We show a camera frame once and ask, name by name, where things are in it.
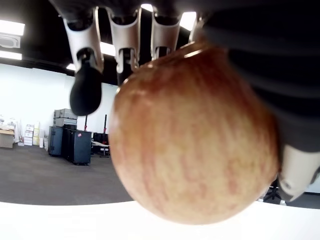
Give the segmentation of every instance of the apple skin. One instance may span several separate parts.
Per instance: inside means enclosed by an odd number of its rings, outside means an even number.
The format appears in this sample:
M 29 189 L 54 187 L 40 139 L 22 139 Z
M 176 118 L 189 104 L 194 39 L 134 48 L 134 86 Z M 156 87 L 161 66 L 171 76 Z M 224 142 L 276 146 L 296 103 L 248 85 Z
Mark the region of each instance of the apple skin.
M 227 52 L 208 43 L 134 72 L 115 96 L 109 128 L 128 193 L 177 223 L 234 216 L 279 170 L 273 116 L 230 68 Z

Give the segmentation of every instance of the black ceiling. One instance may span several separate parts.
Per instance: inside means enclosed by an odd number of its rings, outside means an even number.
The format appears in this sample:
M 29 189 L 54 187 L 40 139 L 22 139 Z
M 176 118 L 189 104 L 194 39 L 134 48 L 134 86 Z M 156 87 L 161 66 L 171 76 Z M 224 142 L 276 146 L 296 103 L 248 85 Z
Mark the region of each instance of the black ceiling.
M 112 44 L 107 12 L 99 9 L 101 41 Z M 150 61 L 151 12 L 142 10 L 140 64 Z M 39 68 L 73 75 L 66 70 L 72 62 L 63 20 L 47 0 L 1 0 L 0 20 L 25 24 L 21 48 L 0 50 L 21 53 L 22 61 L 0 58 L 0 63 L 27 68 Z M 189 31 L 182 28 L 178 47 L 188 43 Z M 117 84 L 117 63 L 114 57 L 104 55 L 104 81 Z

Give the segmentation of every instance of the robotic hand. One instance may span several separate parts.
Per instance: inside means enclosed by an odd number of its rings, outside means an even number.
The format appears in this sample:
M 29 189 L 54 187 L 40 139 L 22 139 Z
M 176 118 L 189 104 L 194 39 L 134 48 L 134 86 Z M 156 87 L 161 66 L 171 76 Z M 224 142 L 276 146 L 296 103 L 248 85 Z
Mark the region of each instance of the robotic hand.
M 104 60 L 98 7 L 109 15 L 118 84 L 138 67 L 143 0 L 49 0 L 64 19 L 75 84 L 70 103 L 85 116 L 101 102 Z M 320 15 L 313 0 L 149 0 L 151 56 L 176 48 L 183 12 L 196 11 L 206 37 L 229 49 L 230 64 L 275 114 L 279 194 L 293 201 L 320 172 Z

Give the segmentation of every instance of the white table surface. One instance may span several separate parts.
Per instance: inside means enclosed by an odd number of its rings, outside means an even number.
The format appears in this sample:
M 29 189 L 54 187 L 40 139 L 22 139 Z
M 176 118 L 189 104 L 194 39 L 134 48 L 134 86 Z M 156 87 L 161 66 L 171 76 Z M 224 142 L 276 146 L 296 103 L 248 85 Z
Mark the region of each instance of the white table surface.
M 137 202 L 37 206 L 0 202 L 3 240 L 318 240 L 320 210 L 254 202 L 220 223 L 160 219 Z

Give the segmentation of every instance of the gray storage box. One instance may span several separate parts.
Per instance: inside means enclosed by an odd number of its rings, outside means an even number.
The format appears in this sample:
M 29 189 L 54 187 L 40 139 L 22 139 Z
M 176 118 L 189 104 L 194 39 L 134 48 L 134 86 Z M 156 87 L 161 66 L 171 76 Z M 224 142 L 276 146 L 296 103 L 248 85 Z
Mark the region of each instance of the gray storage box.
M 71 109 L 60 109 L 60 110 L 55 110 L 54 111 L 54 119 L 59 119 L 59 118 L 64 118 L 64 119 L 78 119 L 78 116 L 76 116 Z
M 77 126 L 77 120 L 69 118 L 56 118 L 53 120 L 54 127 L 64 127 L 65 125 Z

